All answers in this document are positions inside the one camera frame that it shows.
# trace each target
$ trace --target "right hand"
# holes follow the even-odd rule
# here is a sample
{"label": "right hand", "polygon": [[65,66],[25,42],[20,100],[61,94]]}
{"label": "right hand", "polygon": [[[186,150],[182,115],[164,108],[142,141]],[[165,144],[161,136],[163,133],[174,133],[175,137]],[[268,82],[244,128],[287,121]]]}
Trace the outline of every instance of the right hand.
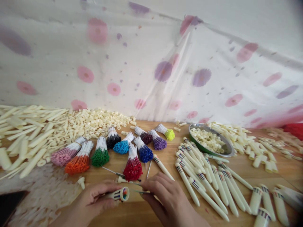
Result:
{"label": "right hand", "polygon": [[210,227],[189,203],[180,185],[165,174],[159,172],[141,184],[144,191],[153,193],[142,194],[149,203],[164,227]]}

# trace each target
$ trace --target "red object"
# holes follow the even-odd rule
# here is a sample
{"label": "red object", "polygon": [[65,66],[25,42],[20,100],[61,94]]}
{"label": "red object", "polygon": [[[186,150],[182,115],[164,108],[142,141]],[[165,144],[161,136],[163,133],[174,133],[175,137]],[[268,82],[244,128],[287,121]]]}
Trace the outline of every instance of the red object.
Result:
{"label": "red object", "polygon": [[303,140],[303,124],[288,124],[283,126],[285,132],[290,132],[299,140]]}

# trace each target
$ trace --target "pile of pen parts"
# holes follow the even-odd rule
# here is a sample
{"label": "pile of pen parts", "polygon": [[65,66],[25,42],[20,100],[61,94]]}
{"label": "pile of pen parts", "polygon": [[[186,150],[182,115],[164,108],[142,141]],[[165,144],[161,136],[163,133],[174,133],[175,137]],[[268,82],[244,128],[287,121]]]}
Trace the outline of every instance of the pile of pen parts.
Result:
{"label": "pile of pen parts", "polygon": [[[203,154],[193,142],[189,141],[186,137],[183,139],[184,143],[180,144],[178,151],[176,152],[175,166],[184,181],[191,198],[197,206],[200,206],[200,203],[193,188],[226,221],[229,221],[226,206],[229,206],[231,212],[236,217],[239,216],[236,205],[242,211],[257,216],[254,225],[255,227],[267,226],[270,220],[276,221],[270,199],[270,191],[265,185],[260,184],[259,187],[252,187],[225,164],[229,163],[227,159],[206,153]],[[210,164],[209,158],[216,161],[218,168],[215,165]],[[156,159],[155,161],[163,172],[173,179],[161,161]],[[252,190],[249,204],[245,200],[234,178],[248,189]],[[278,220],[284,226],[289,226],[283,195],[278,188],[274,188],[271,193],[274,197]],[[261,200],[263,200],[264,208],[260,207]]]}
{"label": "pile of pen parts", "polygon": [[[107,137],[108,128],[136,125],[135,118],[104,109],[56,109],[44,106],[0,105],[0,139],[13,143],[0,148],[1,167],[12,176],[26,177],[35,166],[51,161],[51,154],[71,144],[78,137]],[[14,163],[9,157],[18,156]]]}

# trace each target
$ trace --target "pink flower print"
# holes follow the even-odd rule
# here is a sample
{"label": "pink flower print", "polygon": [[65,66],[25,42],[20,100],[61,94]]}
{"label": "pink flower print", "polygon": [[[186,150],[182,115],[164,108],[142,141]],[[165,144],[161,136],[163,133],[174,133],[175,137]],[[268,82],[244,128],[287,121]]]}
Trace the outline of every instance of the pink flower print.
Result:
{"label": "pink flower print", "polygon": [[282,99],[282,98],[285,98],[285,97],[291,95],[292,93],[294,93],[297,90],[298,87],[299,87],[298,85],[292,85],[292,86],[286,88],[284,91],[281,91],[277,95],[277,99]]}
{"label": "pink flower print", "polygon": [[172,101],[169,105],[169,108],[171,110],[178,110],[181,107],[182,102],[181,101]]}
{"label": "pink flower print", "polygon": [[16,54],[30,56],[30,45],[15,31],[0,25],[0,42]]}
{"label": "pink flower print", "polygon": [[258,49],[258,44],[256,43],[249,43],[246,44],[237,54],[237,61],[239,63],[243,63],[248,61],[253,53]]}
{"label": "pink flower print", "polygon": [[87,104],[77,99],[71,101],[70,104],[72,105],[73,110],[87,109]]}
{"label": "pink flower print", "polygon": [[198,70],[193,78],[193,86],[202,87],[210,80],[210,78],[211,71],[209,69]]}
{"label": "pink flower print", "polygon": [[297,112],[297,111],[299,111],[299,110],[302,110],[302,109],[303,109],[303,104],[298,105],[298,106],[296,106],[296,107],[290,109],[289,111],[287,111],[287,113],[288,113],[288,114],[292,114],[292,113],[295,113],[295,112]]}
{"label": "pink flower print", "polygon": [[202,118],[199,123],[205,124],[210,120],[210,118]]}
{"label": "pink flower print", "polygon": [[92,83],[94,81],[95,76],[93,72],[85,66],[79,66],[77,69],[77,73],[79,79],[86,83]]}
{"label": "pink flower print", "polygon": [[118,96],[121,92],[121,88],[116,83],[110,83],[107,85],[107,91],[113,96]]}
{"label": "pink flower print", "polygon": [[107,25],[102,20],[92,18],[88,21],[88,37],[96,44],[103,44],[107,39]]}
{"label": "pink flower print", "polygon": [[273,83],[278,81],[281,77],[282,77],[282,73],[272,74],[263,82],[263,86],[268,87],[269,85],[272,85]]}
{"label": "pink flower print", "polygon": [[158,81],[165,82],[169,79],[171,71],[173,69],[172,64],[167,61],[160,62],[155,71],[155,78]]}
{"label": "pink flower print", "polygon": [[260,120],[262,120],[261,117],[252,120],[250,123],[251,123],[251,124],[254,124],[254,123],[257,123],[257,122],[260,121]]}
{"label": "pink flower print", "polygon": [[231,98],[229,98],[226,103],[225,106],[226,107],[232,107],[237,105],[241,100],[243,99],[243,95],[241,94],[236,94],[234,96],[232,96]]}
{"label": "pink flower print", "polygon": [[250,111],[247,111],[245,114],[244,114],[244,117],[248,117],[248,116],[251,116],[253,115],[254,113],[257,112],[257,109],[252,109]]}
{"label": "pink flower print", "polygon": [[26,95],[36,95],[37,91],[34,89],[30,84],[23,82],[23,81],[17,81],[17,88],[19,91],[21,91],[23,94]]}
{"label": "pink flower print", "polygon": [[191,119],[191,118],[194,118],[198,115],[198,112],[197,111],[192,111],[192,112],[189,112],[189,114],[187,115],[187,118]]}
{"label": "pink flower print", "polygon": [[136,109],[143,109],[146,106],[146,102],[143,99],[136,99],[135,100],[135,108]]}

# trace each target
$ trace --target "red refill bundle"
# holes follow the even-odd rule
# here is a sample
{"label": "red refill bundle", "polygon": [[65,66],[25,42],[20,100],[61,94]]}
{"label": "red refill bundle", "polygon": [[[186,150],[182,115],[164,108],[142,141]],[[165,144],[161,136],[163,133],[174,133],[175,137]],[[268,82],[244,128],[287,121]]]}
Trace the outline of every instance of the red refill bundle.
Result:
{"label": "red refill bundle", "polygon": [[129,144],[128,160],[123,174],[125,175],[125,180],[127,181],[138,180],[143,174],[142,166],[137,155],[137,147],[132,143]]}
{"label": "red refill bundle", "polygon": [[79,153],[66,165],[65,172],[73,175],[83,173],[89,169],[89,154],[94,147],[92,141],[83,143]]}

